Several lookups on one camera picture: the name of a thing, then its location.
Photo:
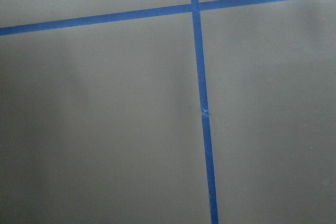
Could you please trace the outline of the long blue tape strip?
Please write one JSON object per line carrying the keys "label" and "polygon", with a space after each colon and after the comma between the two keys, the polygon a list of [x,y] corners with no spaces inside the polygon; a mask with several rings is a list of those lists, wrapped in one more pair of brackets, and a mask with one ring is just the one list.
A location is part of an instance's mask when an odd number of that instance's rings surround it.
{"label": "long blue tape strip", "polygon": [[199,0],[191,0],[191,11],[194,30],[195,57],[199,89],[199,102],[201,108],[209,208],[211,223],[219,223]]}

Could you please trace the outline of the crossing blue tape strip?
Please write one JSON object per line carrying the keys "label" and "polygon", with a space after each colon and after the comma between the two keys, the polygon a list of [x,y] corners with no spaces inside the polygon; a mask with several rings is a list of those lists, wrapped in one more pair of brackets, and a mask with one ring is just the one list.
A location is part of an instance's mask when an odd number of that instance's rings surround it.
{"label": "crossing blue tape strip", "polygon": [[[201,11],[205,11],[205,10],[212,10],[212,9],[231,8],[231,7],[238,7],[238,6],[245,6],[245,5],[257,5],[257,4],[263,4],[263,3],[283,2],[283,1],[293,1],[293,0],[216,0],[216,1],[200,2],[198,3],[198,7]],[[63,20],[56,20],[56,21],[50,21],[50,22],[9,26],[9,27],[1,28],[1,36],[31,33],[31,32],[36,32],[36,31],[43,31],[43,30],[53,30],[53,29],[85,26],[85,25],[110,23],[110,22],[119,22],[123,20],[175,15],[175,14],[182,14],[182,13],[190,13],[191,11],[192,11],[191,4],[183,4],[183,5],[176,5],[176,6],[165,6],[165,7],[158,7],[158,8],[133,10],[129,12],[120,12],[120,13],[94,15],[94,16],[79,17],[79,18],[72,18],[72,19],[63,19]]]}

